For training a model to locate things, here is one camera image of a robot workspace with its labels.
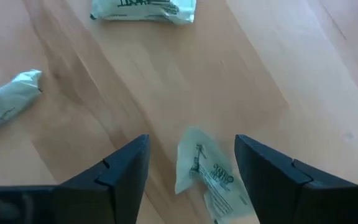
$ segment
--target wood grain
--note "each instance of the wood grain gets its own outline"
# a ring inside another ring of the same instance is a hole
[[[0,0],[0,85],[44,72],[42,96],[0,127],[0,185],[63,182],[149,133],[138,222],[211,223],[205,187],[173,190],[188,126],[233,164],[234,135],[248,134],[358,183],[353,4],[199,0],[195,23],[174,26],[92,21],[89,0]]]

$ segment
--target black plastic part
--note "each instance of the black plastic part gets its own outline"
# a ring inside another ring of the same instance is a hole
[[[236,136],[235,153],[261,224],[358,223],[358,185],[245,135]]]
[[[135,224],[149,157],[141,135],[61,185],[0,187],[0,223]]]

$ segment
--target sealed plastic packet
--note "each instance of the sealed plastic packet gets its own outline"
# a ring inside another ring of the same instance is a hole
[[[208,187],[204,200],[214,223],[222,224],[254,209],[242,181],[219,146],[204,132],[189,128],[178,145],[175,193],[186,190],[197,180]]]
[[[38,88],[41,74],[41,71],[34,69],[22,72],[0,87],[0,124],[9,121],[41,94]]]
[[[196,0],[93,0],[91,18],[187,24],[195,10]]]

